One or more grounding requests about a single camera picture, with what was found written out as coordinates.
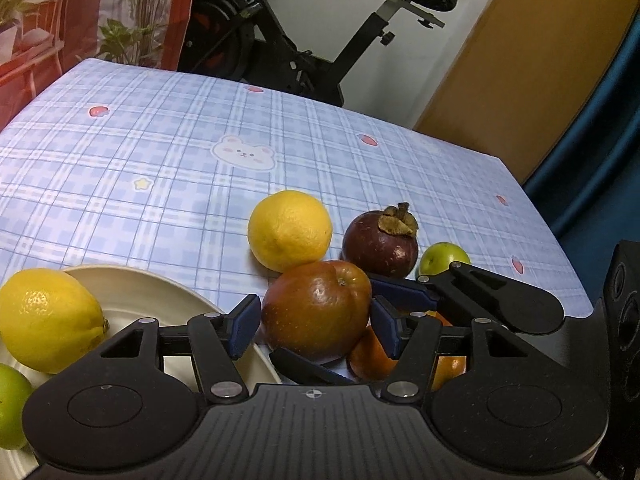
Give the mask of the small green fruit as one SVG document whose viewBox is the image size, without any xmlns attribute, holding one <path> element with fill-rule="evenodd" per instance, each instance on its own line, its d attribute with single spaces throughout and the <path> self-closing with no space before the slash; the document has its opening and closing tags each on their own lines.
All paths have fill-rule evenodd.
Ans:
<svg viewBox="0 0 640 480">
<path fill-rule="evenodd" d="M 455 261 L 471 263 L 469 255 L 460 246 L 449 242 L 435 243 L 423 253 L 416 275 L 432 276 L 445 272 Z"/>
</svg>

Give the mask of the small orange mandarin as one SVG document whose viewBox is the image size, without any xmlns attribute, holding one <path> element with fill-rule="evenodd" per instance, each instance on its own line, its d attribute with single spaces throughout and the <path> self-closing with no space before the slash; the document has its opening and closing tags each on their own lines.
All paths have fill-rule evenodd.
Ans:
<svg viewBox="0 0 640 480">
<path fill-rule="evenodd" d="M 378 341 L 378 337 L 368 324 L 356 346 L 347 356 L 349 370 L 364 382 L 384 382 L 397 365 L 390 359 Z M 432 382 L 432 390 L 437 391 L 446 382 L 463 375 L 466 370 L 465 356 L 440 356 Z"/>
</svg>

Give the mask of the red brown apple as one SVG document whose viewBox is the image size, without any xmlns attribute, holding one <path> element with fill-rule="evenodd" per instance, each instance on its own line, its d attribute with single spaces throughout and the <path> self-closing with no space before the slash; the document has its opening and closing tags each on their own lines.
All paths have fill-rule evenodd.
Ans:
<svg viewBox="0 0 640 480">
<path fill-rule="evenodd" d="M 312 362 L 341 359 L 368 325 L 371 298 L 369 277 L 352 263 L 318 261 L 287 270 L 262 302 L 265 342 Z"/>
</svg>

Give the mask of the purple mangosteen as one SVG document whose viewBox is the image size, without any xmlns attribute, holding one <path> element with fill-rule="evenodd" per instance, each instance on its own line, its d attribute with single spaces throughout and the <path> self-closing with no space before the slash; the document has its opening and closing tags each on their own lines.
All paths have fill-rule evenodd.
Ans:
<svg viewBox="0 0 640 480">
<path fill-rule="evenodd" d="M 367 273 L 404 278 L 418 260 L 418 229 L 406 202 L 364 212 L 343 236 L 342 258 Z"/>
</svg>

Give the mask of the yellow lemon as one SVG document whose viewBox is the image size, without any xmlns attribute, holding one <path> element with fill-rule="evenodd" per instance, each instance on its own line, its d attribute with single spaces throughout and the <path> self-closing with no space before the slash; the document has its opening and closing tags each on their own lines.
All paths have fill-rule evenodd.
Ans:
<svg viewBox="0 0 640 480">
<path fill-rule="evenodd" d="M 253 256 L 265 268 L 279 273 L 321 260 L 332 234 L 329 213 L 320 200 L 294 190 L 261 200 L 247 225 Z"/>
<path fill-rule="evenodd" d="M 96 297 L 60 270 L 25 269 L 1 286 L 1 339 L 17 362 L 58 374 L 106 339 Z"/>
</svg>

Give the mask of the green lime fruit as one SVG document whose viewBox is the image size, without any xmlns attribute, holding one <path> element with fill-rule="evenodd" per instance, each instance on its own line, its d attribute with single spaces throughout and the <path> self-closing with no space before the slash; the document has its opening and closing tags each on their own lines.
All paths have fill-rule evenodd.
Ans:
<svg viewBox="0 0 640 480">
<path fill-rule="evenodd" d="M 19 450 L 26 444 L 22 425 L 25 403 L 32 394 L 32 384 L 18 370 L 2 364 L 0 370 L 0 446 Z"/>
</svg>

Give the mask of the blue curtain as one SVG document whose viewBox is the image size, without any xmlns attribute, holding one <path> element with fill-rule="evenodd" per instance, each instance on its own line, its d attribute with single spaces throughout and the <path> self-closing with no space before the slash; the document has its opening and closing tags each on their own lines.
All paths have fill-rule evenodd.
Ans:
<svg viewBox="0 0 640 480">
<path fill-rule="evenodd" d="M 639 239 L 638 18 L 524 191 L 597 299 L 616 244 Z"/>
</svg>

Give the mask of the wooden door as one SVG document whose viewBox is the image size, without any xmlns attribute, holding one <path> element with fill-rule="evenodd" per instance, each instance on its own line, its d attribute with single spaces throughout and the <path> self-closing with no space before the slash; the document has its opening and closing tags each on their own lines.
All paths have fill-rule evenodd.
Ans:
<svg viewBox="0 0 640 480">
<path fill-rule="evenodd" d="M 639 0 L 490 0 L 416 131 L 500 158 L 524 182 L 620 50 Z"/>
</svg>

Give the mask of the pink printed wall tapestry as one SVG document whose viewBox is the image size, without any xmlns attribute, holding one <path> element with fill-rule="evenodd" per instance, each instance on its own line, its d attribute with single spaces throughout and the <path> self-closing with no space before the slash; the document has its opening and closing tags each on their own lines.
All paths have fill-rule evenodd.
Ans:
<svg viewBox="0 0 640 480">
<path fill-rule="evenodd" d="M 192 0 L 1 0 L 1 122 L 86 58 L 175 70 Z"/>
</svg>

